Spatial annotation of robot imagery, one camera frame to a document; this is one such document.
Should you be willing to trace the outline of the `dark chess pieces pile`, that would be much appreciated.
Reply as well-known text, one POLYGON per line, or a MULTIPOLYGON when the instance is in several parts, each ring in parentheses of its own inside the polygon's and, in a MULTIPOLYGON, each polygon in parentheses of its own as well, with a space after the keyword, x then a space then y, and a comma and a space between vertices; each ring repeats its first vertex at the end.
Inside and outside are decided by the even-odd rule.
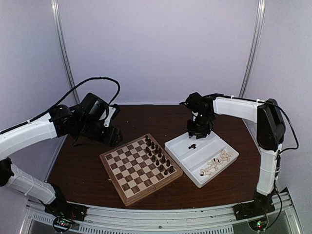
POLYGON ((188 147, 188 149, 195 149, 196 148, 196 144, 192 144, 191 146, 188 147))

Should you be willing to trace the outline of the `wooden chessboard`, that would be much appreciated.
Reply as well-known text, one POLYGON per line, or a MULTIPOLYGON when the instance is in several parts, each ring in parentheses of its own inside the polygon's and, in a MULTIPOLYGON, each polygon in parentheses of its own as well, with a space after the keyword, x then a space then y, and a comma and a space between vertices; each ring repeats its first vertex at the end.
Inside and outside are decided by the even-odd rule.
POLYGON ((125 206, 138 202, 183 175, 182 169, 156 139, 151 134, 146 135, 99 156, 125 206), (155 146, 158 145, 158 148, 162 149, 162 156, 165 156, 166 161, 170 160, 169 167, 166 166, 166 162, 161 163, 162 157, 158 157, 155 148, 148 146, 148 142, 145 141, 146 135, 155 146), (155 161, 152 161, 152 156, 148 156, 145 151, 147 146, 149 151, 152 151, 152 156, 156 156, 155 161), (162 171, 159 169, 160 165, 164 167, 162 171), (171 166, 174 167, 172 173, 169 171, 171 166))

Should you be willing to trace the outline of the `aluminium frame rail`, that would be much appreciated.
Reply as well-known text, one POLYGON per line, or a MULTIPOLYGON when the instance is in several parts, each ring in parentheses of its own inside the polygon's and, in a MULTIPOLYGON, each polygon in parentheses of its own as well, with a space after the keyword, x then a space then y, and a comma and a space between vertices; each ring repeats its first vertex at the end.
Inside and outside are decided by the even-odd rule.
POLYGON ((238 220, 233 205, 176 210, 131 210, 87 206, 83 221, 68 234, 255 234, 256 220, 268 221, 265 234, 303 232, 288 192, 273 196, 275 211, 238 220))

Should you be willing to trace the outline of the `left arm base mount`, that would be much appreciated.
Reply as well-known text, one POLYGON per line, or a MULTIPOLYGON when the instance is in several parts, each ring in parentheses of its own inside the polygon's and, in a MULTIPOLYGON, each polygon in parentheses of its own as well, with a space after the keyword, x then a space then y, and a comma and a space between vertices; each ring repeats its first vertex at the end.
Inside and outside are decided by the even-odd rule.
POLYGON ((66 203, 61 206, 54 206, 52 204, 43 204, 45 212, 52 214, 54 217, 67 219, 69 221, 84 221, 88 208, 84 205, 74 203, 66 203))

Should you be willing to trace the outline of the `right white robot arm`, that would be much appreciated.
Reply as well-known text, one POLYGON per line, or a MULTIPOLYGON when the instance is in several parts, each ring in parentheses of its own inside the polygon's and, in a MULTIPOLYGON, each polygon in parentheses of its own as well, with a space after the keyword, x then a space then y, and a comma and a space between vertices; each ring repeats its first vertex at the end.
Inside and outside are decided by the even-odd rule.
POLYGON ((187 121, 189 137, 200 139, 209 135, 216 115, 237 117, 257 125, 256 142, 260 148, 261 160, 256 192, 260 197, 250 204, 250 211, 254 215, 262 214, 269 206, 264 196, 269 196, 274 190, 280 165, 278 158, 286 131, 276 100, 251 100, 224 94, 201 96, 195 92, 180 102, 180 105, 192 112, 192 118, 187 121))

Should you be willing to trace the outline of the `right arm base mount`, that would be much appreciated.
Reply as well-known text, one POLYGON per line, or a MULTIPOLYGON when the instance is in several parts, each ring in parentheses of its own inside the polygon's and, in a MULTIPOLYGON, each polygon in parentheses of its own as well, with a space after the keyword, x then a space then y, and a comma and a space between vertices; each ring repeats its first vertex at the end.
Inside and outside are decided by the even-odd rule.
POLYGON ((233 206, 236 220, 243 220, 264 215, 275 211, 272 199, 255 198, 247 203, 238 203, 233 206))

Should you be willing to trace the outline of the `white chess pieces pile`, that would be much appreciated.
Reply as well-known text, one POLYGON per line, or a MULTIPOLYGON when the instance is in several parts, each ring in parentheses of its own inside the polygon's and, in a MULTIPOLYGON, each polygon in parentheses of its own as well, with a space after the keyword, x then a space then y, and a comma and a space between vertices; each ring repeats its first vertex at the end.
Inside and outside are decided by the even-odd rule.
POLYGON ((200 170, 200 176, 211 176, 216 173, 221 167, 225 165, 226 162, 229 162, 233 157, 233 154, 222 150, 217 158, 213 158, 210 162, 207 162, 207 166, 204 169, 200 170))

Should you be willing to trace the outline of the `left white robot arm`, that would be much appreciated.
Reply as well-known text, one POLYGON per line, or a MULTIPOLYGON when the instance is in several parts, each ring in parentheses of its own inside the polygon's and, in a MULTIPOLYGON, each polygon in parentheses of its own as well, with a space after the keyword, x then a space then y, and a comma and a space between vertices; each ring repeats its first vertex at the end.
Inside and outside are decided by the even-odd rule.
POLYGON ((47 141, 53 143, 59 137, 71 135, 78 140, 86 137, 107 146, 115 146, 122 140, 119 128, 111 125, 120 107, 109 104, 88 93, 83 101, 68 107, 56 104, 45 114, 30 119, 0 133, 0 184, 32 196, 59 216, 70 212, 70 205, 57 185, 43 182, 36 177, 41 172, 36 166, 44 166, 52 153, 47 141))

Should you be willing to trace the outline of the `white divided plastic tray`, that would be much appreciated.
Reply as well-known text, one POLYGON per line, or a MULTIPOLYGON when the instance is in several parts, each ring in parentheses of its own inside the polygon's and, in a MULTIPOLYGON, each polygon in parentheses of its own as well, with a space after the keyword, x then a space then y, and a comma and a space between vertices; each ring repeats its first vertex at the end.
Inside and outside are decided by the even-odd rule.
POLYGON ((216 133, 211 132, 205 138, 189 138, 188 133, 184 133, 172 140, 165 142, 165 151, 178 164, 188 178, 199 188, 206 185, 222 171, 228 168, 239 156, 239 153, 225 142, 216 133), (196 144, 195 149, 188 149, 192 144, 196 144), (207 166, 213 158, 217 158, 222 150, 230 152, 233 157, 226 162, 216 173, 211 176, 200 176, 200 170, 207 166))

